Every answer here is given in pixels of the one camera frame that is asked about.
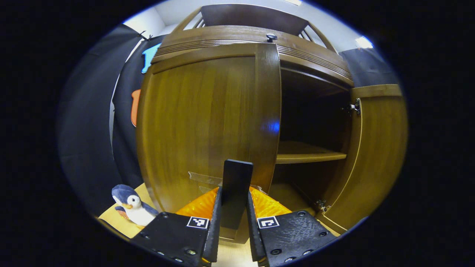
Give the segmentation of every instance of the black knob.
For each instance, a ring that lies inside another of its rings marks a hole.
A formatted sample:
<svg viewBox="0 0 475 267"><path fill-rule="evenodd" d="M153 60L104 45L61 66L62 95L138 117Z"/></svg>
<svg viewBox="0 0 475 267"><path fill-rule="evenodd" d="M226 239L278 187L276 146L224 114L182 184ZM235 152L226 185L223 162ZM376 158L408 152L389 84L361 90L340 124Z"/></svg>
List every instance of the black knob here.
<svg viewBox="0 0 475 267"><path fill-rule="evenodd" d="M267 42L272 43L272 40L277 40L277 35L273 33L268 33L266 34L267 36Z"/></svg>

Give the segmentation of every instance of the open cabinet door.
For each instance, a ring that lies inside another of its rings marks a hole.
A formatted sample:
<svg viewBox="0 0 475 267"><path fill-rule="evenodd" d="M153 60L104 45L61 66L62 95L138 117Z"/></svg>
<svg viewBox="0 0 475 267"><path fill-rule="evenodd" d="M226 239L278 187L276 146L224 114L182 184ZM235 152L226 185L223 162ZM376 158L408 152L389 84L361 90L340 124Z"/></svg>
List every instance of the open cabinet door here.
<svg viewBox="0 0 475 267"><path fill-rule="evenodd" d="M342 234L369 216L391 190L402 167L408 140L406 105L398 85L357 87L348 156L323 196L326 211L317 215Z"/></svg>
<svg viewBox="0 0 475 267"><path fill-rule="evenodd" d="M268 192L281 110L276 44L203 48L152 65L142 85L137 152L159 210L176 212L217 187L227 159L252 162Z"/></svg>

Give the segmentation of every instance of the stuffed penguin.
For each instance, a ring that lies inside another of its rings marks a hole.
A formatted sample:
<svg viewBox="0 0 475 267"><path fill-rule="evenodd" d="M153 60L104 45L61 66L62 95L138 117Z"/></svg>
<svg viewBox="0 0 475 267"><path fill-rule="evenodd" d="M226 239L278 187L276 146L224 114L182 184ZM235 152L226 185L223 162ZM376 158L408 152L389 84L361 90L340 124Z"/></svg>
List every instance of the stuffed penguin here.
<svg viewBox="0 0 475 267"><path fill-rule="evenodd" d="M137 192L130 186L119 184L112 188L112 198L120 207L115 207L122 217L131 220L140 229L147 226L158 211L140 200Z"/></svg>

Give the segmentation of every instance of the wooden cabinet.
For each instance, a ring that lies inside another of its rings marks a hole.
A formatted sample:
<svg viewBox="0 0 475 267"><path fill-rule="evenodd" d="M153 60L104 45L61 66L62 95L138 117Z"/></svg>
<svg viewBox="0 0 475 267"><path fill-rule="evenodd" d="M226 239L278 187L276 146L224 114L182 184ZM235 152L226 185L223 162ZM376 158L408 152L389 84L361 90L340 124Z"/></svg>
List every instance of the wooden cabinet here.
<svg viewBox="0 0 475 267"><path fill-rule="evenodd" d="M306 20L268 10L292 23L255 19L246 26L237 15L265 8L211 7L164 39L142 86L138 156L155 206L176 212L217 186L224 161L234 159L254 164L251 184L339 233L370 215L404 158L399 87L353 88L344 60ZM305 38L306 27L326 47ZM277 40L268 42L267 33ZM360 115L342 110L356 99ZM226 235L245 236L245 217L241 225Z"/></svg>

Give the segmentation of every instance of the white wall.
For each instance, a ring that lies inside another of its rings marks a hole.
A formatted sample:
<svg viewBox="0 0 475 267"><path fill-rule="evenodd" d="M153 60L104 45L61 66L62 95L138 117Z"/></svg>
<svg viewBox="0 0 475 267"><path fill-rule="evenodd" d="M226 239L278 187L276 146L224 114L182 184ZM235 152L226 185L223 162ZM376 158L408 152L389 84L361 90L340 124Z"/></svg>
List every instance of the white wall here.
<svg viewBox="0 0 475 267"><path fill-rule="evenodd" d="M155 6L156 11L166 25L160 35L170 33L196 8L221 3L265 6L306 19L313 23L328 38L338 52L357 48L355 39L361 37L360 33L311 4L302 2L301 5L296 6L284 0L168 0ZM309 34L311 34L312 38L318 39L315 34L311 32Z"/></svg>
<svg viewBox="0 0 475 267"><path fill-rule="evenodd" d="M149 35L159 36L160 32L163 30L163 28L165 28L165 23L163 22L155 7L151 7L134 15L133 17L130 17L124 22L124 24L131 27L138 33L146 30L143 35L147 38Z"/></svg>

